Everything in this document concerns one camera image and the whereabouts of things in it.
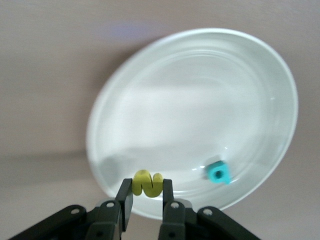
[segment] turquoise plastic piece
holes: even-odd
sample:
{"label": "turquoise plastic piece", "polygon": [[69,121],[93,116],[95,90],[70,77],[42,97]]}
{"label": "turquoise plastic piece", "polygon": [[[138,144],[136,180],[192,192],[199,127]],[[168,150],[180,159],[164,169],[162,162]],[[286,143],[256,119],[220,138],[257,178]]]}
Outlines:
{"label": "turquoise plastic piece", "polygon": [[211,182],[215,184],[231,183],[231,177],[228,165],[223,161],[217,161],[208,165],[206,168],[206,173]]}

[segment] table surface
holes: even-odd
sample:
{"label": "table surface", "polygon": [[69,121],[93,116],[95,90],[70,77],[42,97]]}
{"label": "table surface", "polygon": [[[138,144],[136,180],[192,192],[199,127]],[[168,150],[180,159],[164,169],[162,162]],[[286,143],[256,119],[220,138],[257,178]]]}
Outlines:
{"label": "table surface", "polygon": [[[271,45],[299,95],[292,143],[275,172],[224,212],[264,240],[320,239],[320,1],[0,2],[0,239],[107,196],[86,158],[95,98],[130,55],[189,29],[228,28]],[[123,239],[157,239],[133,215]]]}

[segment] white plate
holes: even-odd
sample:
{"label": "white plate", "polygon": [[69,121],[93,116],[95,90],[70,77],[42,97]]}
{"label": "white plate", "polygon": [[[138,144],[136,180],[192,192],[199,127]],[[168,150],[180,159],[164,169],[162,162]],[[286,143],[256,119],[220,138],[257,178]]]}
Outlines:
{"label": "white plate", "polygon": [[[87,130],[91,169],[111,197],[138,170],[172,179],[175,198],[225,209],[254,191],[283,158],[298,97],[283,59],[234,30],[177,33],[127,60],[101,90]],[[205,166],[225,161],[231,184]],[[160,219],[162,198],[134,198],[132,211]]]}

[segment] yellow letter-shaped piece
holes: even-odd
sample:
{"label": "yellow letter-shaped piece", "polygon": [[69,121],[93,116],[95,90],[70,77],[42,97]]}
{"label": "yellow letter-shaped piece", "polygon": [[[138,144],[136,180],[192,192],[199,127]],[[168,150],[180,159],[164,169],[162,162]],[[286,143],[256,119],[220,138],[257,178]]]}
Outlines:
{"label": "yellow letter-shaped piece", "polygon": [[132,193],[139,196],[144,191],[149,198],[159,196],[163,190],[163,177],[160,173],[153,175],[151,179],[150,172],[147,170],[137,171],[132,180]]}

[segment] yellow wavy toy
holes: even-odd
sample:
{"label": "yellow wavy toy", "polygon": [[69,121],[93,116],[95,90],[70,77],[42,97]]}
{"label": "yellow wavy toy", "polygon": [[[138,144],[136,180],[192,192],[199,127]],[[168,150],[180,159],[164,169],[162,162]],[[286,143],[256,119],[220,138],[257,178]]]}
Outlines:
{"label": "yellow wavy toy", "polygon": [[153,175],[147,170],[139,170],[132,179],[132,193],[136,196],[141,195],[142,190],[149,198],[159,196],[163,190],[163,177],[160,173]]}

